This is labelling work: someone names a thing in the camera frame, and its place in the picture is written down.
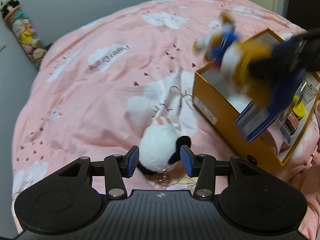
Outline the blue orange plush doll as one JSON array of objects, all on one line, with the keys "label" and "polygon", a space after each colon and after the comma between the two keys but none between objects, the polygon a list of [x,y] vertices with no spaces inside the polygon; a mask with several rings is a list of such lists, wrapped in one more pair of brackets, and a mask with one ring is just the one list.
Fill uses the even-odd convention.
[{"label": "blue orange plush doll", "polygon": [[203,52],[223,78],[255,105],[279,113],[292,102],[302,76],[295,63],[299,42],[268,44],[258,39],[241,41],[231,15],[222,11],[221,25],[193,42],[193,51]]}]

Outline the yellow tape measure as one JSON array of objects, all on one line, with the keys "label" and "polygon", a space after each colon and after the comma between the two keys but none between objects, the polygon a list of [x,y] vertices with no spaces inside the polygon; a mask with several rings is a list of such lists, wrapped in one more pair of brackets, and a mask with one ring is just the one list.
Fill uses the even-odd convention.
[{"label": "yellow tape measure", "polygon": [[306,107],[302,98],[295,95],[293,97],[292,103],[293,103],[293,108],[292,108],[293,114],[296,116],[298,120],[301,120],[306,113]]}]

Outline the blue card booklet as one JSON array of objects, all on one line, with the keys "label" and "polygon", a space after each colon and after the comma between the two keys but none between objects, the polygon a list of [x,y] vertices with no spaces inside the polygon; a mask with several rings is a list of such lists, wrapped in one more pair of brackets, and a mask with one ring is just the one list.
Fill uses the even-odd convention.
[{"label": "blue card booklet", "polygon": [[273,107],[259,107],[250,102],[234,123],[244,139],[251,142],[274,123],[283,111]]}]

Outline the dark red box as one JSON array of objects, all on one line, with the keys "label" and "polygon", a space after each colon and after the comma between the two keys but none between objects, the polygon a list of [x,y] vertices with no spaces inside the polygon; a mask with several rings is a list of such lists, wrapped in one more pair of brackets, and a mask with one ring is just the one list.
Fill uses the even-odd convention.
[{"label": "dark red box", "polygon": [[296,118],[296,116],[291,112],[285,121],[286,126],[288,127],[289,131],[291,133],[294,133],[298,126],[299,126],[299,120]]}]

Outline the pink quilted pouch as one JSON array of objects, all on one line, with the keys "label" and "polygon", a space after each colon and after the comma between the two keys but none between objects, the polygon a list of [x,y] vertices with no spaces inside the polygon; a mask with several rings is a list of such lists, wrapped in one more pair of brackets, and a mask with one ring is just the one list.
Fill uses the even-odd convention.
[{"label": "pink quilted pouch", "polygon": [[276,124],[271,124],[260,137],[276,155],[290,148],[291,135],[284,126],[278,127]]}]

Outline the white printed paper packet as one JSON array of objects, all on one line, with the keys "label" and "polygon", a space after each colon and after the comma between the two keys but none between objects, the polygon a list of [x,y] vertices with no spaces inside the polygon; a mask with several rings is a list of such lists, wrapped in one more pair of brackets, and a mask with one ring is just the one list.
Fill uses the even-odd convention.
[{"label": "white printed paper packet", "polygon": [[189,178],[189,177],[182,177],[179,181],[169,185],[166,187],[168,191],[174,190],[190,190],[193,191],[195,189],[196,183],[198,178]]}]

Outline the orange cardboard box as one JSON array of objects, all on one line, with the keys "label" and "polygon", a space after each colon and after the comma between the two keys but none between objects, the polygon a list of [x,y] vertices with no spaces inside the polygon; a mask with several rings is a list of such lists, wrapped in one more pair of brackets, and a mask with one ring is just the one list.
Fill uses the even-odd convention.
[{"label": "orange cardboard box", "polygon": [[[251,39],[258,39],[268,44],[285,42],[270,29],[263,30],[247,41]],[[291,157],[306,130],[308,121],[311,118],[311,112],[315,108],[318,88],[312,83],[311,74],[312,72],[306,70],[301,71],[302,79],[294,94],[294,96],[297,95],[302,98],[306,107],[306,113],[299,120],[297,130],[291,133],[285,124],[287,116],[292,112],[292,102],[272,123],[278,127],[284,126],[291,135],[290,148],[278,155],[264,143],[260,135],[253,141],[247,142],[240,134],[234,122],[245,107],[253,101],[245,94],[238,93],[223,78],[219,69],[212,62],[207,62],[203,68],[196,72],[193,103],[237,154],[262,168],[279,168],[283,167]]]}]

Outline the pink cloud-print duvet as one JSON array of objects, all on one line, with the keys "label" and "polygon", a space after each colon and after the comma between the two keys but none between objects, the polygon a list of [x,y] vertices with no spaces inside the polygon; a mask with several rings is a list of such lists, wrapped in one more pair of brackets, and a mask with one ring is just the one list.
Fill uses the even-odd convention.
[{"label": "pink cloud-print duvet", "polygon": [[[229,13],[241,41],[270,29],[283,41],[308,32],[248,0],[153,0],[57,40],[14,131],[12,213],[19,239],[319,239],[319,71],[316,105],[283,167],[237,154],[194,106],[207,62],[193,42]],[[140,145],[159,116],[215,157],[215,197],[166,187],[188,177],[182,162],[159,181],[138,167],[127,198],[108,200],[104,159]]]}]

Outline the column of plush toys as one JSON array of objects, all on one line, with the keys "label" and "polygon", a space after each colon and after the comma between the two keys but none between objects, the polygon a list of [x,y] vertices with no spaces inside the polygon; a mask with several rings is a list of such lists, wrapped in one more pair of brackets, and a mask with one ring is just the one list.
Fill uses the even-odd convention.
[{"label": "column of plush toys", "polygon": [[1,16],[29,59],[41,64],[47,50],[18,0],[1,0]]}]

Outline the white panda plush keychain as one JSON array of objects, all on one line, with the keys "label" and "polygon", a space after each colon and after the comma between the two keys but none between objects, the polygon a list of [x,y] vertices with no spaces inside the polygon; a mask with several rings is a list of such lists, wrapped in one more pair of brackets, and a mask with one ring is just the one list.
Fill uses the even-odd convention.
[{"label": "white panda plush keychain", "polygon": [[176,133],[169,118],[154,118],[141,138],[137,167],[144,175],[166,181],[168,172],[181,160],[180,149],[184,145],[190,147],[191,138]]}]

